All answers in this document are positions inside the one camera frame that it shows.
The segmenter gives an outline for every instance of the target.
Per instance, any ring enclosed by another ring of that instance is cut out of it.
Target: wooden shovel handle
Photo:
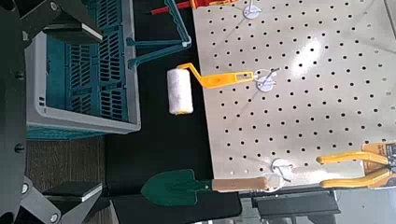
[[[214,179],[212,189],[219,192],[232,192],[253,189],[269,189],[265,177],[250,179]]]

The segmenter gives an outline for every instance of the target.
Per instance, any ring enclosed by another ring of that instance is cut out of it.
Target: yellow pliers
[[[353,179],[323,180],[322,182],[320,182],[320,185],[325,189],[362,188],[373,185],[376,182],[396,173],[396,160],[393,158],[393,155],[390,155],[387,158],[378,154],[374,154],[372,152],[357,151],[357,152],[341,153],[331,156],[317,157],[317,162],[321,164],[337,163],[341,161],[354,161],[354,160],[375,162],[375,163],[383,164],[384,166],[376,171],[371,172],[370,174],[366,174],[366,176],[363,177],[353,178]]]

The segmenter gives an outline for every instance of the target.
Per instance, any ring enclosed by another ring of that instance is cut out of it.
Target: suction cup hook
[[[268,189],[262,189],[260,191],[266,192],[266,193],[273,193],[275,191],[278,191],[282,189],[285,186],[285,178],[283,178],[282,175],[279,175],[277,173],[265,173],[262,174],[263,177],[268,182]]]
[[[253,5],[253,1],[254,0],[250,0],[250,4],[244,9],[244,16],[250,20],[256,19],[262,12],[259,7]]]
[[[291,182],[293,165],[284,159],[275,159],[271,164],[272,172],[281,175],[287,182]]]
[[[276,82],[274,81],[277,71],[279,71],[280,68],[277,69],[272,69],[271,71],[267,69],[259,69],[254,73],[255,80],[256,80],[256,87],[259,89],[259,91],[263,92],[268,92],[271,91],[274,86],[276,85]],[[269,72],[268,76],[261,76],[260,75],[263,72]]]

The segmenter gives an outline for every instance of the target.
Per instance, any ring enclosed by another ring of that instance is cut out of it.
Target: red tool handle
[[[186,7],[191,7],[190,1],[177,4],[178,9],[186,8]],[[168,7],[161,7],[161,8],[157,8],[157,9],[150,11],[151,15],[160,15],[160,14],[167,13],[167,12],[169,12]]]

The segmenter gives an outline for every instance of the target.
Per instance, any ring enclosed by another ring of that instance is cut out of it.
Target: white pegboard
[[[194,11],[201,73],[281,68],[270,92],[254,82],[205,90],[215,178],[270,172],[291,161],[292,186],[363,175],[359,162],[320,155],[396,138],[396,42],[379,0],[248,1]]]

